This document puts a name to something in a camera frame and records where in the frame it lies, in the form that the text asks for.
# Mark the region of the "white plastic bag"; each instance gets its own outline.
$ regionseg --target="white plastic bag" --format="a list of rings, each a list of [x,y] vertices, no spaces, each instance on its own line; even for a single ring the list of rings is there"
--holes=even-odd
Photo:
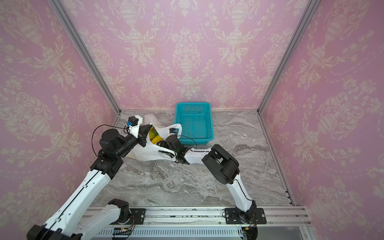
[[[176,128],[179,129],[178,135],[181,135],[181,124],[172,124],[168,127],[162,126],[155,116],[152,114],[144,115],[144,123],[143,125],[151,124],[155,127],[157,133],[160,135],[162,139],[166,139],[171,134],[169,133],[170,128]],[[170,161],[176,161],[175,157],[170,157],[167,154],[160,152],[170,152],[173,155],[175,155],[175,152],[169,149],[166,149],[164,147],[160,147],[156,144],[151,143],[149,139],[149,135],[147,135],[147,144],[145,147],[142,147],[140,145],[136,145],[127,155],[127,157],[131,157],[134,159],[137,159],[139,161],[153,161],[153,160],[170,160]]]

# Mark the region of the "pink wall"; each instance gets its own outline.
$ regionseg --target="pink wall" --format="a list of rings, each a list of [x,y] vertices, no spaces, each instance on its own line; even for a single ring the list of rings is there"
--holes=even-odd
[[[384,239],[383,1],[320,2],[264,120],[318,239]]]
[[[258,108],[308,0],[157,2],[62,0],[122,109]]]
[[[47,1],[1,1],[0,24],[0,232],[25,239],[78,186],[93,129],[115,113]]]

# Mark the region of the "gray marble surface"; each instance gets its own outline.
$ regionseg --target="gray marble surface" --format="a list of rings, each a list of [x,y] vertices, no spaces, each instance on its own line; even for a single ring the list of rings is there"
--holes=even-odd
[[[153,114],[163,126],[174,122],[171,112],[124,112],[128,117]],[[215,139],[199,148],[220,144],[240,166],[248,194],[257,205],[288,204],[284,189],[255,111],[214,111]],[[227,187],[205,165],[183,165],[167,160],[137,161],[126,157],[114,179],[100,192],[92,206],[105,206],[118,198],[131,206],[234,205]]]

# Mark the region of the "black mounting plate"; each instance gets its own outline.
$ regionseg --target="black mounting plate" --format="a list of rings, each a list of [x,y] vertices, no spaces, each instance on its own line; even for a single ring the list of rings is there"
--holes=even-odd
[[[228,208],[224,209],[224,215],[228,217],[225,218],[227,224],[244,224],[239,217],[239,210],[237,208]],[[256,224],[266,224],[266,218],[264,209],[256,208]]]
[[[135,225],[143,225],[144,224],[144,216],[145,216],[145,209],[132,209],[129,208],[131,214],[134,216],[135,219]],[[125,223],[125,225],[132,225],[133,218],[130,218],[128,222]],[[111,225],[117,225],[119,224],[117,221],[111,223]]]

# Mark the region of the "teal plastic basket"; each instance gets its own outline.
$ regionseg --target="teal plastic basket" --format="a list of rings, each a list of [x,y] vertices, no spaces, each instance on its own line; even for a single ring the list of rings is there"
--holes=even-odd
[[[215,137],[210,103],[178,103],[175,123],[181,124],[181,135],[192,138],[197,144],[207,144]],[[195,144],[193,140],[187,137],[181,136],[179,138],[182,144]]]

